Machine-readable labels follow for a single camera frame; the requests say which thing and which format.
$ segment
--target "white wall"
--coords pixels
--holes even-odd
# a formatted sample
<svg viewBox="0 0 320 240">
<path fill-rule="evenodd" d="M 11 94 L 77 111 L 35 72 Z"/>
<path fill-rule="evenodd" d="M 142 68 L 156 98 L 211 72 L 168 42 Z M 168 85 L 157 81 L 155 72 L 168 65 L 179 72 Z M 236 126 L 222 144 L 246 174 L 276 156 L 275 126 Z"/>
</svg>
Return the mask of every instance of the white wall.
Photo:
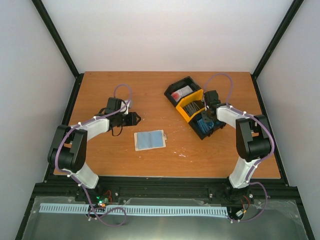
<svg viewBox="0 0 320 240">
<path fill-rule="evenodd" d="M 12 240 L 74 78 L 31 0 L 1 0 L 0 22 L 0 238 Z"/>
<path fill-rule="evenodd" d="M 81 72 L 252 72 L 291 2 L 43 0 Z"/>
<path fill-rule="evenodd" d="M 304 1 L 258 78 L 290 185 L 320 239 L 320 1 Z"/>
</svg>

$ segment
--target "brown tabletop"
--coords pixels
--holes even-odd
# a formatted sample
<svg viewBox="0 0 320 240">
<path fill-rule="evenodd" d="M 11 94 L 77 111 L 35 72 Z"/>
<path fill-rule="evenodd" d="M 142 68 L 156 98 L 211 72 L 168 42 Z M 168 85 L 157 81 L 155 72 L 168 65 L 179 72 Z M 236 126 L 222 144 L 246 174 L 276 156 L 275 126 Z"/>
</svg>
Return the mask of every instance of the brown tabletop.
<svg viewBox="0 0 320 240">
<path fill-rule="evenodd" d="M 236 131 L 230 126 L 200 140 L 164 96 L 167 87 L 187 76 L 201 87 L 214 72 L 86 72 L 75 102 L 70 125 L 92 118 L 104 108 L 118 84 L 132 88 L 133 107 L 142 120 L 124 127 L 121 135 L 103 133 L 87 143 L 86 162 L 100 176 L 161 176 L 226 178 L 238 160 Z M 249 72 L 229 72 L 234 81 L 230 104 L 250 114 L 261 114 Z M 225 102 L 230 89 L 225 76 L 214 78 L 208 90 L 217 90 Z M 116 97 L 128 99 L 120 87 Z M 164 130 L 166 147 L 135 151 L 134 133 Z M 280 178 L 274 157 L 262 162 L 254 178 Z"/>
</svg>

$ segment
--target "purple cable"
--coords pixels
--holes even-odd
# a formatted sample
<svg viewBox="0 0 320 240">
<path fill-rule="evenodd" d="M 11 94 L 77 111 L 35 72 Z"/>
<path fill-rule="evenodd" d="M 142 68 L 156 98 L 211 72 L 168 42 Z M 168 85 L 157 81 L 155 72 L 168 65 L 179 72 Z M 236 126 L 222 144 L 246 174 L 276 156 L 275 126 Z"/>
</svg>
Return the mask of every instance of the purple cable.
<svg viewBox="0 0 320 240">
<path fill-rule="evenodd" d="M 118 89 L 119 87 L 121 87 L 121 86 L 125 86 L 125 87 L 127 87 L 127 88 L 129 89 L 129 99 L 128 99 L 128 101 L 125 103 L 125 105 L 124 105 L 123 107 L 121 107 L 119 110 L 114 111 L 114 112 L 112 112 L 112 113 L 109 113 L 109 114 L 106 114 L 106 115 L 103 115 L 103 116 L 96 117 L 95 119 L 92 118 L 92 119 L 89 119 L 89 120 L 87 120 L 87 121 L 85 121 L 85 122 L 82 122 L 81 125 L 84 126 L 84 125 L 87 125 L 87 124 L 89 124 L 89 123 L 91 123 L 91 122 L 93 122 L 93 121 L 95 121 L 95 120 L 99 120 L 99 119 L 104 119 L 104 118 L 110 117 L 110 116 L 112 116 L 112 115 L 114 115 L 114 114 L 117 114 L 117 113 L 121 112 L 123 109 L 125 109 L 125 108 L 130 104 L 130 102 L 131 102 L 132 90 L 131 90 L 130 86 L 127 85 L 127 84 L 119 84 L 119 85 L 116 86 L 115 89 L 114 89 L 114 92 L 113 92 L 113 96 L 114 96 L 114 97 L 116 96 L 116 91 L 117 91 L 117 89 Z M 77 124 L 77 125 L 73 126 L 73 127 L 66 133 L 66 135 L 65 135 L 64 138 L 62 139 L 62 141 L 61 141 L 61 143 L 60 143 L 60 145 L 59 145 L 59 147 L 58 147 L 58 149 L 57 149 L 57 151 L 56 151 L 56 155 L 55 155 L 55 159 L 54 159 L 54 166 L 55 166 L 55 169 L 58 170 L 58 171 L 61 172 L 61 173 L 67 173 L 67 174 L 69 174 L 68 171 L 61 170 L 61 169 L 59 168 L 59 165 L 58 165 L 58 159 L 59 159 L 59 155 L 60 155 L 61 149 L 62 149 L 62 147 L 64 146 L 64 144 L 65 144 L 67 138 L 70 136 L 70 134 L 71 134 L 76 128 L 80 127 L 81 125 L 80 125 L 80 124 Z M 71 176 L 71 178 L 72 178 L 76 183 L 80 184 L 80 182 L 79 182 L 74 176 Z M 122 210 L 123 213 L 124 213 L 124 220 L 123 220 L 120 224 L 118 224 L 118 225 L 110 225 L 110 224 L 104 222 L 104 221 L 101 219 L 101 217 L 99 217 L 99 216 L 97 215 L 96 211 L 94 210 L 93 204 L 92 204 L 92 202 L 91 202 L 91 199 L 90 199 L 90 196 L 89 196 L 89 194 L 88 194 L 88 191 L 87 191 L 86 187 L 85 187 L 83 184 L 81 184 L 81 186 L 82 186 L 82 188 L 83 188 L 83 190 L 84 190 L 84 193 L 85 193 L 86 197 L 88 198 L 89 205 L 90 205 L 90 207 L 91 207 L 94 215 L 96 216 L 96 218 L 97 218 L 100 222 L 102 222 L 104 225 L 106 225 L 106 226 L 108 226 L 108 227 L 119 227 L 119 226 L 121 226 L 121 225 L 123 225 L 123 224 L 125 223 L 125 221 L 126 221 L 126 219 L 127 219 L 127 213 L 126 213 L 126 211 L 125 211 L 123 208 L 121 208 L 121 207 L 114 207 L 113 209 L 107 211 L 105 214 L 103 214 L 103 215 L 101 216 L 101 217 L 103 217 L 103 216 L 107 215 L 108 213 L 114 211 L 115 209 L 120 209 L 120 210 Z"/>
<path fill-rule="evenodd" d="M 274 141 L 273 137 L 271 136 L 271 133 L 268 131 L 268 129 L 267 129 L 258 119 L 256 119 L 253 115 L 247 114 L 246 112 L 240 111 L 240 110 L 234 108 L 233 106 L 230 106 L 230 105 L 229 105 L 229 99 L 230 99 L 230 96 L 231 96 L 232 91 L 233 91 L 233 88 L 234 88 L 234 81 L 232 80 L 232 78 L 231 78 L 231 76 L 230 76 L 229 74 L 221 72 L 221 73 L 216 73 L 216 74 L 212 75 L 212 76 L 208 79 L 208 81 L 205 83 L 205 85 L 204 85 L 203 94 L 205 93 L 205 90 L 206 90 L 209 82 L 210 82 L 214 77 L 217 77 L 217 76 L 220 76 L 220 75 L 226 76 L 226 77 L 230 80 L 230 85 L 231 85 L 231 86 L 230 86 L 229 94 L 228 94 L 228 96 L 226 97 L 226 101 L 225 101 L 226 106 L 227 106 L 230 110 L 232 110 L 233 112 L 235 112 L 235 113 L 237 113 L 237 114 L 240 114 L 240 115 L 244 115 L 244 116 L 246 116 L 246 117 L 251 118 L 252 120 L 254 120 L 254 121 L 265 131 L 265 133 L 268 135 L 269 140 L 270 140 L 270 144 L 271 144 L 271 151 L 270 151 L 270 153 L 269 153 L 267 156 L 261 158 L 260 160 L 257 160 L 257 161 L 255 162 L 255 165 L 253 165 L 253 166 L 249 169 L 247 175 L 245 176 L 245 180 L 248 181 L 249 176 L 250 176 L 250 174 L 252 173 L 252 171 L 255 169 L 255 167 L 256 167 L 258 164 L 260 164 L 261 162 L 263 162 L 264 160 L 266 160 L 267 158 L 271 157 L 271 155 L 274 153 L 274 151 L 275 151 L 275 141 Z"/>
<path fill-rule="evenodd" d="M 238 221 L 239 223 L 247 223 L 247 222 L 251 222 L 252 220 L 255 220 L 256 218 L 258 218 L 258 217 L 265 211 L 265 209 L 266 209 L 266 207 L 267 207 L 267 202 L 268 202 L 267 190 L 266 190 L 266 188 L 263 186 L 263 184 L 262 184 L 261 182 L 258 182 L 258 181 L 249 182 L 249 185 L 256 185 L 256 184 L 260 185 L 260 186 L 262 187 L 263 191 L 264 191 L 264 196 L 265 196 L 264 206 L 263 206 L 262 210 L 261 210 L 257 215 L 255 215 L 255 216 L 253 216 L 252 218 L 249 218 L 249 219 L 247 219 L 247 220 L 240 220 L 240 221 Z M 228 218 L 231 222 L 233 222 L 233 221 L 236 221 L 236 222 L 237 222 L 237 220 L 233 220 L 233 219 L 230 218 L 229 216 L 227 216 L 227 218 Z"/>
</svg>

